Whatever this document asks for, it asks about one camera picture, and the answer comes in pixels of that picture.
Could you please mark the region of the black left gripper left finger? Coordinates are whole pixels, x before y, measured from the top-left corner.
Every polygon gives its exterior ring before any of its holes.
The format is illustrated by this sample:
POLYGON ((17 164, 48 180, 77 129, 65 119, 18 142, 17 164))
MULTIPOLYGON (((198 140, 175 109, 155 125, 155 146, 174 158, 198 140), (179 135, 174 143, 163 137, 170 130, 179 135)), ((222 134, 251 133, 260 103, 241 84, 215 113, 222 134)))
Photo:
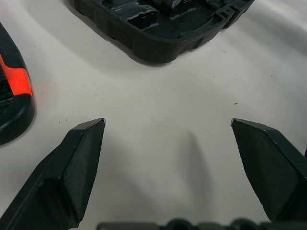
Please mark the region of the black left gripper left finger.
POLYGON ((83 220, 106 121, 72 128, 34 169, 0 218, 2 230, 70 230, 83 220))

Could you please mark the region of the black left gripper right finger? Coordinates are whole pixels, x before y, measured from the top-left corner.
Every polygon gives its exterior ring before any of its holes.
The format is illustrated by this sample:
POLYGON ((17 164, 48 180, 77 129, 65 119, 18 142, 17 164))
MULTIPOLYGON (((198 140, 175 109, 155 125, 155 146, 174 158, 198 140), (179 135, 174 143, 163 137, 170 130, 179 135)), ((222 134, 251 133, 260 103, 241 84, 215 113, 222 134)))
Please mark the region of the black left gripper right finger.
POLYGON ((270 221, 307 220, 307 157, 277 129, 234 118, 246 176, 270 221))

